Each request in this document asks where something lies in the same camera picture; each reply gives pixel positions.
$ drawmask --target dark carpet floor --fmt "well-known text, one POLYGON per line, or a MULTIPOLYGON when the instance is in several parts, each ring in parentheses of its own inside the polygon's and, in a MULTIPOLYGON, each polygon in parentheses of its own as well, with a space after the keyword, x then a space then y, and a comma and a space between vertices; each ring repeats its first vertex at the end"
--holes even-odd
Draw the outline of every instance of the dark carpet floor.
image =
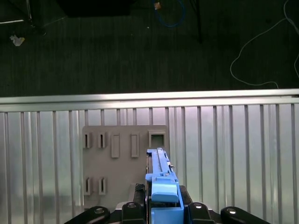
MULTIPOLYGON (((179 19, 175 0, 161 4, 165 20, 179 19)), ((130 16, 65 17, 54 23, 65 16, 56 1, 32 0, 34 17, 46 25, 47 35, 33 34, 24 23, 0 27, 0 97, 275 88, 240 83, 229 67, 243 44, 284 17, 283 1, 201 0, 202 44, 195 13, 190 2, 184 4, 184 22, 166 28, 149 0, 138 0, 130 16), (15 47, 11 34, 26 40, 15 47)), ((3 17, 12 17, 1 9, 3 17)), ((290 0, 287 12, 299 27, 299 1, 290 0)), ((283 21, 249 44, 233 71, 247 82, 298 88, 293 67, 298 53, 299 37, 283 21)))

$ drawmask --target gray pegboard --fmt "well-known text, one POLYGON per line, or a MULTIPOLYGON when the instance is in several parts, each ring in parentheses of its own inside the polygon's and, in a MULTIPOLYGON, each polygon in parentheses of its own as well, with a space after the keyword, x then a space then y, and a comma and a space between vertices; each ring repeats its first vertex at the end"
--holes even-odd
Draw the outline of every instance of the gray pegboard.
POLYGON ((83 143, 85 208, 127 201, 130 185, 145 183, 148 148, 169 155, 167 126, 85 126, 83 143))

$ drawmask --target square hole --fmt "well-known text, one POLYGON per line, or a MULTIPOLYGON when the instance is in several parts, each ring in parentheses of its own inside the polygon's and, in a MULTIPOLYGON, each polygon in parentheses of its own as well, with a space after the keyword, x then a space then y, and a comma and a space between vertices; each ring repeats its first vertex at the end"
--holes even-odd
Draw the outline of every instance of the square hole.
POLYGON ((164 147, 164 134, 152 134, 150 141, 151 148, 164 147))

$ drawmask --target metal fence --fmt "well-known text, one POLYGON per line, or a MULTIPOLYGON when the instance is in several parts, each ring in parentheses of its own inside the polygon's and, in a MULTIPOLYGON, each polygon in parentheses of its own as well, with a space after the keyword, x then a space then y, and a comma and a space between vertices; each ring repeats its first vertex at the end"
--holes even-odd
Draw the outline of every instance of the metal fence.
POLYGON ((167 125, 194 201, 299 224, 299 90, 0 98, 0 223, 62 224, 83 208, 82 128, 167 125))

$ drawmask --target corrugated metal panel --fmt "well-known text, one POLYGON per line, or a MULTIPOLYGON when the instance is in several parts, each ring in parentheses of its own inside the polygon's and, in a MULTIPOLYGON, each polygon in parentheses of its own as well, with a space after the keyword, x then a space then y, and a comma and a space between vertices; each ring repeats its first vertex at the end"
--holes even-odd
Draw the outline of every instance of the corrugated metal panel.
POLYGON ((194 201, 216 211, 238 206, 270 223, 299 224, 299 100, 249 102, 5 109, 0 112, 1 223, 62 224, 81 212, 84 126, 167 125, 172 164, 194 201))

